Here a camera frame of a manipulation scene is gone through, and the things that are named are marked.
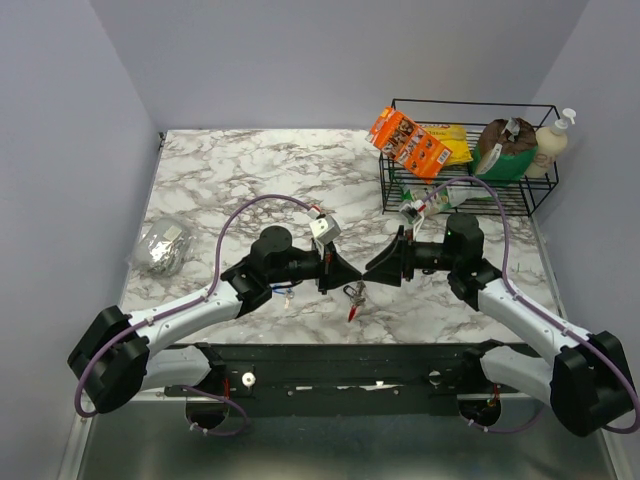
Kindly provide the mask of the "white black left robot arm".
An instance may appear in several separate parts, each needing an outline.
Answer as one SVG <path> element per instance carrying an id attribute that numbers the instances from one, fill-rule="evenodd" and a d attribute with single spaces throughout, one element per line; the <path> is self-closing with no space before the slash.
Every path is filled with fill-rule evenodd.
<path id="1" fill-rule="evenodd" d="M 286 228 L 268 227 L 210 287 L 147 310 L 125 313 L 111 306 L 100 311 L 67 359 L 78 380 L 77 412 L 90 415 L 82 408 L 84 397 L 95 414 L 122 407 L 150 378 L 148 365 L 156 355 L 207 326 L 257 310 L 272 298 L 277 283 L 314 281 L 326 294 L 361 277 L 333 243 L 302 250 L 293 246 Z"/>

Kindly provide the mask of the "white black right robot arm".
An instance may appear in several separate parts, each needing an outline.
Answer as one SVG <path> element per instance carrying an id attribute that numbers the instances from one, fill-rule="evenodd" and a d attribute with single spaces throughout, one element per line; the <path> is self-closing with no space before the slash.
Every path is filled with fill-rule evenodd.
<path id="1" fill-rule="evenodd" d="M 365 267 L 364 280 L 399 287 L 417 270 L 444 271 L 453 294 L 515 333 L 535 351 L 520 354 L 487 342 L 460 367 L 460 379 L 480 392 L 503 384 L 547 405 L 579 437 L 613 428 L 613 421 L 638 412 L 621 342 L 603 331 L 593 334 L 533 301 L 484 256 L 484 234 L 470 214 L 446 222 L 440 243 L 418 242 L 404 230 Z"/>

